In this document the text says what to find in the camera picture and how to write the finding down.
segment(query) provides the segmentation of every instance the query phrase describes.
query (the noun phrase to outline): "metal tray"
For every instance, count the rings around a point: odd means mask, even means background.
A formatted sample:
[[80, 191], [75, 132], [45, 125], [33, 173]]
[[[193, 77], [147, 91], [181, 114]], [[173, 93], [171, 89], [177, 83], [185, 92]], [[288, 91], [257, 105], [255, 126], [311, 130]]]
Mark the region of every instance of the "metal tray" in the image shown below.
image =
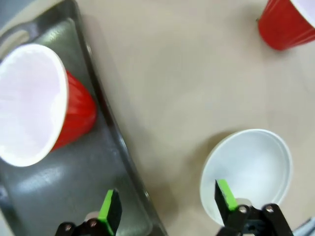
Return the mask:
[[0, 45], [20, 30], [28, 32], [27, 43], [59, 55], [94, 97], [98, 119], [89, 134], [35, 165], [17, 168], [0, 161], [0, 207], [14, 234], [52, 236], [63, 221], [82, 223], [100, 209], [107, 190], [117, 188], [123, 205], [118, 236], [166, 235], [96, 76], [76, 2], [62, 1], [9, 29]]

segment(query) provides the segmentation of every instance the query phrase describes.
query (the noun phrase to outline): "bowl rim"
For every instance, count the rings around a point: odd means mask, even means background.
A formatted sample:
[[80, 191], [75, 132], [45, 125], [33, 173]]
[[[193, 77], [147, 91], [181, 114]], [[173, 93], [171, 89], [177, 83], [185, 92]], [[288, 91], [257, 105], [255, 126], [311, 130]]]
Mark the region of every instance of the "bowl rim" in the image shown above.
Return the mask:
[[284, 141], [284, 139], [282, 139], [279, 135], [277, 135], [276, 133], [266, 130], [266, 129], [246, 129], [246, 130], [241, 130], [241, 131], [237, 131], [234, 132], [230, 135], [228, 135], [227, 137], [225, 137], [224, 139], [222, 139], [209, 153], [209, 155], [207, 156], [205, 163], [203, 165], [203, 169], [202, 169], [202, 173], [201, 173], [201, 178], [200, 178], [200, 185], [199, 185], [199, 194], [200, 194], [200, 199], [201, 199], [201, 204], [204, 208], [204, 210], [206, 211], [206, 213], [208, 214], [208, 216], [214, 220], [216, 223], [218, 223], [219, 225], [222, 225], [222, 221], [218, 220], [217, 218], [215, 218], [206, 208], [206, 203], [203, 200], [202, 197], [202, 182], [203, 182], [203, 178], [205, 175], [205, 171], [206, 171], [206, 167], [208, 165], [210, 165], [211, 163], [211, 156], [213, 156], [216, 151], [218, 151], [218, 149], [223, 146], [225, 143], [227, 143], [228, 141], [230, 141], [231, 139], [245, 134], [245, 133], [251, 133], [251, 132], [263, 132], [266, 134], [269, 134], [271, 136], [273, 136], [279, 144], [282, 145], [282, 147], [285, 150], [285, 161], [286, 161], [286, 165], [287, 165], [287, 176], [285, 178], [285, 181], [282, 185], [282, 187], [280, 188], [280, 190], [278, 191], [278, 193], [275, 195], [274, 200], [272, 201], [275, 204], [281, 204], [281, 202], [283, 201], [284, 197], [287, 195], [287, 192], [289, 190], [290, 184], [291, 184], [291, 180], [292, 180], [292, 175], [293, 175], [293, 161], [292, 161], [292, 156], [291, 156], [291, 152], [290, 149], [288, 147], [288, 145], [286, 144], [286, 142]]

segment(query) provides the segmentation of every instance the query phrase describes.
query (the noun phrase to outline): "white paper bowl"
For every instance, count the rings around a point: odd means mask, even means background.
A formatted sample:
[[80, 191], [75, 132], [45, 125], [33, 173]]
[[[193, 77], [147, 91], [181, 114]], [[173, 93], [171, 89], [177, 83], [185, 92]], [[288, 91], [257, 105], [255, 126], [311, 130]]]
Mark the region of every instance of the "white paper bowl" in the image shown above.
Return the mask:
[[207, 214], [223, 225], [214, 199], [215, 180], [225, 179], [236, 199], [248, 199], [261, 209], [279, 204], [292, 176], [292, 159], [282, 138], [263, 129], [249, 129], [223, 139], [209, 154], [200, 184]]

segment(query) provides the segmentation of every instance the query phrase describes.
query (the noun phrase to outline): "tray handle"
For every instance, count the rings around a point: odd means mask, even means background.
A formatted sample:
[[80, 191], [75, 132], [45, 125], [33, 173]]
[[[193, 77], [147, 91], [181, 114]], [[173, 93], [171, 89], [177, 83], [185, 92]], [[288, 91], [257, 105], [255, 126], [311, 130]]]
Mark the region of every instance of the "tray handle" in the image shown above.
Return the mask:
[[0, 36], [0, 47], [5, 43], [5, 41], [9, 37], [11, 37], [12, 35], [14, 35], [15, 33], [19, 31], [26, 31], [28, 33], [29, 38], [26, 42], [23, 42], [23, 44], [33, 41], [39, 35], [37, 25], [34, 22], [30, 21], [30, 22], [21, 23], [8, 29], [6, 32], [3, 33], [3, 35]]

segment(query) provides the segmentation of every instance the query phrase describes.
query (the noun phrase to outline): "beige table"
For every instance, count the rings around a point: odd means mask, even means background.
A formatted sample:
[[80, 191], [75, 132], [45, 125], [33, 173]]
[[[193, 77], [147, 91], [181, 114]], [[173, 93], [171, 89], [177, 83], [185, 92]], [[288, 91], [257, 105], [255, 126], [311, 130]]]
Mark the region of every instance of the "beige table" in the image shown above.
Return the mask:
[[315, 215], [315, 43], [282, 53], [266, 46], [256, 23], [266, 0], [78, 3], [115, 117], [171, 236], [218, 230], [200, 203], [202, 166], [220, 139], [247, 128], [276, 132], [292, 151], [281, 205], [291, 227]]

